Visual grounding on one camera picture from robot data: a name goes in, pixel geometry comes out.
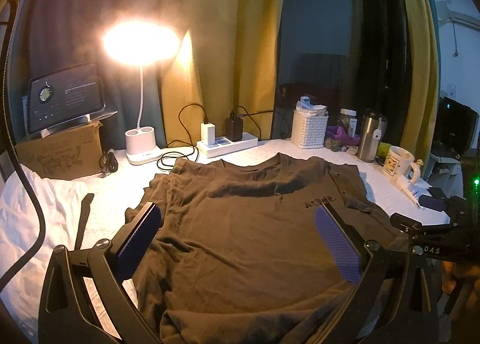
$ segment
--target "white power strip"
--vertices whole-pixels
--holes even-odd
[[[237,152],[257,145],[258,138],[245,132],[243,133],[242,140],[237,142],[232,142],[226,137],[216,138],[215,144],[212,147],[208,147],[203,141],[197,142],[198,150],[207,158]]]

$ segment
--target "brown t-shirt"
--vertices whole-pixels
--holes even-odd
[[[298,342],[350,285],[314,225],[330,203],[365,239],[399,235],[366,199],[358,168],[278,153],[253,167],[178,159],[146,202],[164,223],[133,281],[139,310],[166,343]]]

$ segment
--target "brown cardboard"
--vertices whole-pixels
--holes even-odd
[[[72,180],[100,172],[102,156],[98,129],[92,122],[45,138],[16,145],[20,162],[40,177]]]

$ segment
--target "black charger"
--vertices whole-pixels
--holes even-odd
[[[234,112],[230,118],[225,119],[225,136],[232,142],[241,141],[243,138],[243,120]]]

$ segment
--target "black monitor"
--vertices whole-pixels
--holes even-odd
[[[434,141],[457,155],[471,148],[479,115],[470,107],[450,98],[441,98],[438,105]]]
[[[28,86],[28,133],[104,108],[94,64],[75,65],[37,77]]]

